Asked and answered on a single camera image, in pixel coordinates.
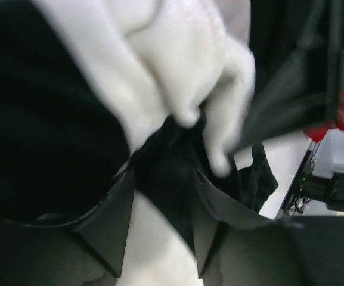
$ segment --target crumpled white fabric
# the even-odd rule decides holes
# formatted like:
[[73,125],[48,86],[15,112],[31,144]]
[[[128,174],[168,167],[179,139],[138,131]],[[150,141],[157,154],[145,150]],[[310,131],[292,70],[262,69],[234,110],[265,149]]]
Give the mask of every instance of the crumpled white fabric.
[[253,95],[255,62],[226,31],[213,0],[32,0],[58,31],[131,152],[173,115],[183,127],[207,100],[204,143],[212,170],[230,171]]

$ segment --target white fabric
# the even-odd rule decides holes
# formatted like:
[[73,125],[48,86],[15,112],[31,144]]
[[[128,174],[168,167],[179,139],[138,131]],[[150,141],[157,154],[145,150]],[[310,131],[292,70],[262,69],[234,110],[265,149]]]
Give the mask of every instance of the white fabric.
[[208,99],[210,165],[220,176],[230,171],[225,154],[239,140],[255,64],[212,0],[32,1],[121,122],[132,152],[170,114],[191,127]]

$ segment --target white garment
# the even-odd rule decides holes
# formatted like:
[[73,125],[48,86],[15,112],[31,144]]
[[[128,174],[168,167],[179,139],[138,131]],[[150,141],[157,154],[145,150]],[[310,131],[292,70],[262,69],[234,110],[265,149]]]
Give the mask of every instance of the white garment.
[[230,171],[226,153],[240,137],[255,63],[212,0],[32,1],[121,122],[132,152],[168,115],[192,127],[208,100],[210,165],[220,176]]

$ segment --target folded white cloth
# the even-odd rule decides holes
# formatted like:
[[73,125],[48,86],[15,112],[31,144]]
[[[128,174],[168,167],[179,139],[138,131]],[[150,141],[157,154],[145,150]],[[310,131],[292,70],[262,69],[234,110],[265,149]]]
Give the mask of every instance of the folded white cloth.
[[230,36],[213,0],[32,0],[58,31],[131,151],[173,115],[186,128],[206,106],[213,171],[230,171],[252,98],[255,63]]

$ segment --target black fabric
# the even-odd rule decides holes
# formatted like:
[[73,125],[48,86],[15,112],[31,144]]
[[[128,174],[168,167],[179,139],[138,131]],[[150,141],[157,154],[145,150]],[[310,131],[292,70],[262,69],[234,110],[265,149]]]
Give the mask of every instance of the black fabric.
[[0,1],[0,214],[93,206],[128,158],[119,122],[38,11]]

